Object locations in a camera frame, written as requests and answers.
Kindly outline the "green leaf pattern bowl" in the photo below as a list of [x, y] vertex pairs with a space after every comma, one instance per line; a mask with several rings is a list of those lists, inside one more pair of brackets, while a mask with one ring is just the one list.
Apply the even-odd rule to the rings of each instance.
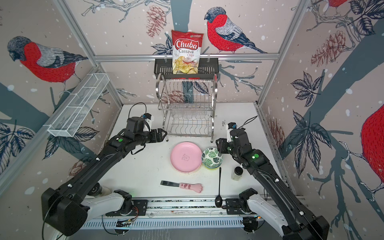
[[217, 148], [205, 149], [202, 153], [202, 163], [207, 167], [220, 167], [223, 162], [223, 155]]

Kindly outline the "pink plate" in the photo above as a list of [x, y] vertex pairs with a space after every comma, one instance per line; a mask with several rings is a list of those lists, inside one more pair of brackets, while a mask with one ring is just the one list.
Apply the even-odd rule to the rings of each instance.
[[192, 173], [202, 165], [202, 150], [194, 143], [182, 142], [171, 151], [172, 166], [181, 173]]

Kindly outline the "lime green bowl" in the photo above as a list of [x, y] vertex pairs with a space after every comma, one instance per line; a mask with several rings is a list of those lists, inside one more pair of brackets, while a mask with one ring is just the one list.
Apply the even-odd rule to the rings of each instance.
[[214, 167], [214, 168], [211, 168], [211, 167], [207, 167], [207, 166], [205, 166], [205, 168], [206, 169], [208, 169], [208, 170], [219, 170], [220, 169], [220, 167]]

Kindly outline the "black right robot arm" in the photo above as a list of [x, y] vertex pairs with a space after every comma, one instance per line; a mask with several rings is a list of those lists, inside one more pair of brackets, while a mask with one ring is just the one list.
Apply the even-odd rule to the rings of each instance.
[[221, 154], [230, 154], [266, 190], [274, 205], [263, 200], [254, 189], [239, 195], [242, 211], [254, 212], [273, 227], [284, 240], [325, 240], [330, 224], [303, 205], [276, 173], [270, 160], [249, 142], [244, 128], [233, 129], [230, 138], [216, 140]]

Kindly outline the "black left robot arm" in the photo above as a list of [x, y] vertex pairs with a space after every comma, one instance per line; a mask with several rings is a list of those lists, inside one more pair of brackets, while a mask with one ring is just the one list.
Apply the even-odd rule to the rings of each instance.
[[122, 190], [86, 200], [98, 181], [126, 155], [140, 146], [161, 143], [167, 136], [161, 128], [151, 129], [144, 117], [127, 120], [126, 128], [113, 136], [76, 176], [56, 190], [49, 188], [41, 196], [43, 223], [64, 236], [76, 233], [86, 222], [111, 212], [126, 216], [133, 209], [132, 196]]

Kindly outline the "silver two-tier dish rack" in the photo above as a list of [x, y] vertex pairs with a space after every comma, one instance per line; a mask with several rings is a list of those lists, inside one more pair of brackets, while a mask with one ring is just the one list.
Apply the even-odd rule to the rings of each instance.
[[169, 136], [214, 141], [217, 74], [159, 74], [155, 90], [164, 115], [162, 127]]

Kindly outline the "small black lid jar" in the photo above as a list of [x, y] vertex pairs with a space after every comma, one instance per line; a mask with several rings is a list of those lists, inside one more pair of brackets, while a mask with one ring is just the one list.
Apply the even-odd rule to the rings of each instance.
[[231, 179], [234, 181], [239, 181], [243, 175], [243, 172], [244, 170], [242, 167], [235, 167], [232, 171]]

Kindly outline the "pink cat paw spatula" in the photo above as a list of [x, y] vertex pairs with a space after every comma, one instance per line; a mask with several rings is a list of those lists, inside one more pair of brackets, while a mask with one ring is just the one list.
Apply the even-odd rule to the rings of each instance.
[[177, 187], [185, 190], [191, 190], [199, 194], [203, 191], [203, 186], [201, 184], [187, 184], [187, 183], [174, 183], [169, 181], [161, 181], [161, 185], [168, 186], [168, 187]]

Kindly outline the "black spoon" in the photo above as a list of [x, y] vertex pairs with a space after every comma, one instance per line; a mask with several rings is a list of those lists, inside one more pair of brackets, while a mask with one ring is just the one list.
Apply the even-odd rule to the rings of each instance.
[[219, 167], [219, 186], [218, 186], [218, 195], [215, 198], [215, 206], [217, 208], [221, 208], [223, 205], [223, 199], [221, 197], [221, 175], [222, 175], [222, 168]]

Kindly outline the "black lid jar left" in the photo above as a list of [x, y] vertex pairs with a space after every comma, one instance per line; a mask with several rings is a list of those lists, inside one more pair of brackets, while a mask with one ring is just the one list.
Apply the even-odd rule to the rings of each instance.
[[99, 198], [110, 195], [111, 193], [112, 191], [109, 188], [103, 187], [99, 183], [96, 183], [93, 188], [88, 192], [88, 196]]

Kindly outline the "red cassava chips bag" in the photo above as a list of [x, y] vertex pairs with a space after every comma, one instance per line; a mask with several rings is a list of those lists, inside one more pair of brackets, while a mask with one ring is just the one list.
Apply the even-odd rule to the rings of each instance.
[[197, 74], [204, 34], [172, 30], [173, 74]]

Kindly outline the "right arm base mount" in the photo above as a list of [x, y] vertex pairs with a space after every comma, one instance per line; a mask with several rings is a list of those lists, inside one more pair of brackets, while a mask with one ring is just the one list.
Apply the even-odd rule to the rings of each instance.
[[227, 215], [256, 215], [265, 213], [267, 210], [256, 199], [226, 199], [221, 208], [227, 212]]

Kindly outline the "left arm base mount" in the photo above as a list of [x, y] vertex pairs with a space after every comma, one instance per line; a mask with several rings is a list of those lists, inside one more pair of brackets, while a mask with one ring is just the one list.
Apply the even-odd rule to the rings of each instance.
[[148, 207], [148, 200], [132, 200], [132, 206], [129, 211], [120, 209], [118, 211], [109, 212], [106, 214], [107, 217], [135, 217], [145, 216]]

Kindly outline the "black wall basket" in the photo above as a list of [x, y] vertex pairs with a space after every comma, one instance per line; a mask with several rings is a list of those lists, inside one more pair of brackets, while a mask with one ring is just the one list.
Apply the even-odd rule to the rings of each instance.
[[201, 58], [197, 74], [173, 74], [172, 59], [156, 59], [154, 74], [164, 76], [166, 80], [170, 79], [200, 79], [213, 80], [214, 75], [219, 73], [219, 63], [216, 58]]

